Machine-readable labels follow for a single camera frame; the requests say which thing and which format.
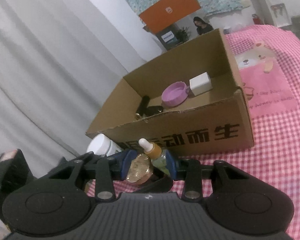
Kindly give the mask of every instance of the white bottle cap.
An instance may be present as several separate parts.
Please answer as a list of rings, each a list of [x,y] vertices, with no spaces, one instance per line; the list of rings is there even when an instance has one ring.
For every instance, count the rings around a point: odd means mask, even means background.
[[[100,133],[90,142],[87,152],[93,152],[95,155],[106,155],[109,151],[111,140]]]
[[[141,138],[139,140],[139,145],[145,150],[145,152],[150,152],[153,149],[153,144],[149,143],[146,139]]]

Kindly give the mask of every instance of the philips logo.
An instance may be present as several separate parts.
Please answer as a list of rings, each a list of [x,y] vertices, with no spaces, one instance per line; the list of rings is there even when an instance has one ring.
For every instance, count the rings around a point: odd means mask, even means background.
[[[166,34],[162,35],[161,38],[164,42],[168,42],[174,38],[174,34],[172,31],[169,31]]]
[[[166,12],[167,12],[168,14],[170,14],[170,13],[173,12],[173,10],[172,10],[172,8],[169,6],[169,7],[166,8]]]

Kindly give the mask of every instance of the pink fabric label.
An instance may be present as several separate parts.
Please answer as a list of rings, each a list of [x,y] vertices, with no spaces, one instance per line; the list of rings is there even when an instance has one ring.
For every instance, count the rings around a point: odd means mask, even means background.
[[[269,60],[240,70],[251,118],[297,108],[289,84],[277,62]]]

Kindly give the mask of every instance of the potted plant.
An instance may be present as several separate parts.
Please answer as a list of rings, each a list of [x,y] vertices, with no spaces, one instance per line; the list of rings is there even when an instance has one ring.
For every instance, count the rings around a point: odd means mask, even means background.
[[[191,32],[188,31],[189,27],[182,27],[180,30],[177,31],[176,33],[176,38],[180,43],[184,43],[189,40],[191,36]]]

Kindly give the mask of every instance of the gold foil object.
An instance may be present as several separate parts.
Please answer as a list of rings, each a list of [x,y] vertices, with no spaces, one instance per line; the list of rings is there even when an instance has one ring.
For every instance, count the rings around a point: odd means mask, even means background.
[[[132,162],[128,171],[127,181],[135,185],[145,183],[153,174],[150,158],[145,154],[139,154]]]

